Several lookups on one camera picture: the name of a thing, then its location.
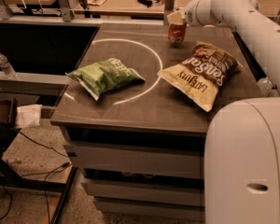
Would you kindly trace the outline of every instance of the floor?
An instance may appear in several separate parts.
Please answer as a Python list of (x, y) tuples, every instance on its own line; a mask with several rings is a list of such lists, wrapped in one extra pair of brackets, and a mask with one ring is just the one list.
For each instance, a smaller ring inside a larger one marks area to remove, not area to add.
[[(53, 147), (57, 152), (65, 154), (63, 150), (63, 136), (56, 126), (51, 126), (48, 118), (42, 118), (39, 126), (21, 129), (22, 133), (34, 139), (38, 144)], [(61, 166), (68, 159), (52, 149), (36, 145), (22, 134), (18, 134), (8, 150), (4, 153), (6, 161), (19, 175), (26, 178), (44, 180), (47, 174), (31, 175), (51, 172)], [(50, 174), (47, 181), (63, 181), (71, 167), (62, 172)], [(77, 171), (73, 186), (69, 192), (59, 223), (62, 224), (198, 224), (201, 222), (161, 217), (140, 217), (123, 214), (102, 213), (95, 209), (92, 197), (87, 196), (80, 181), (83, 175)], [(0, 187), (0, 220), (1, 224), (46, 224), (53, 216), (59, 201), (59, 194), (44, 191), (13, 189)]]

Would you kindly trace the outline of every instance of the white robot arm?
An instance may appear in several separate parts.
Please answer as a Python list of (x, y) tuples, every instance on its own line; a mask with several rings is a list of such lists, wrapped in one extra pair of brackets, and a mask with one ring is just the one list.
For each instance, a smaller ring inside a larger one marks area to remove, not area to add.
[[(280, 96), (280, 26), (255, 0), (193, 0), (189, 25), (236, 31)], [(280, 97), (248, 99), (213, 118), (204, 153), (207, 224), (280, 224)]]

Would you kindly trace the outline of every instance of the water bottle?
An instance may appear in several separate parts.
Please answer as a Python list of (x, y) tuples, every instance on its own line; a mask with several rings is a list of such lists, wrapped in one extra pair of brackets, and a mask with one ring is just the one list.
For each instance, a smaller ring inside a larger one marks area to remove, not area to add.
[(0, 68), (7, 76), (7, 79), (18, 79), (18, 76), (13, 69), (11, 63), (8, 61), (8, 58), (0, 53)]

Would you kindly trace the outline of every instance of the black metal stand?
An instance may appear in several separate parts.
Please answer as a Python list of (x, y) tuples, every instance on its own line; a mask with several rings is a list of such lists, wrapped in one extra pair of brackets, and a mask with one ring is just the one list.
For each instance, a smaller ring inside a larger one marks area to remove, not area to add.
[(26, 179), (19, 176), (7, 163), (2, 160), (3, 153), (0, 151), (0, 186), (19, 188), (19, 189), (35, 189), (62, 194), (58, 201), (51, 224), (58, 223), (62, 210), (68, 196), (69, 190), (75, 179), (77, 168), (72, 167), (66, 183), (48, 182), (40, 180)]

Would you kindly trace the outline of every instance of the clear plastic bottle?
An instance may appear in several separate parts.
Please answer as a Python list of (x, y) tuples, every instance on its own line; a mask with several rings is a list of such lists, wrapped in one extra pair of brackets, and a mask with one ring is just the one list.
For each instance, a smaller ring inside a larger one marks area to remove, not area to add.
[(7, 79), (18, 79), (18, 76), (13, 69), (11, 63), (8, 61), (8, 58), (0, 53), (0, 68), (7, 76)]

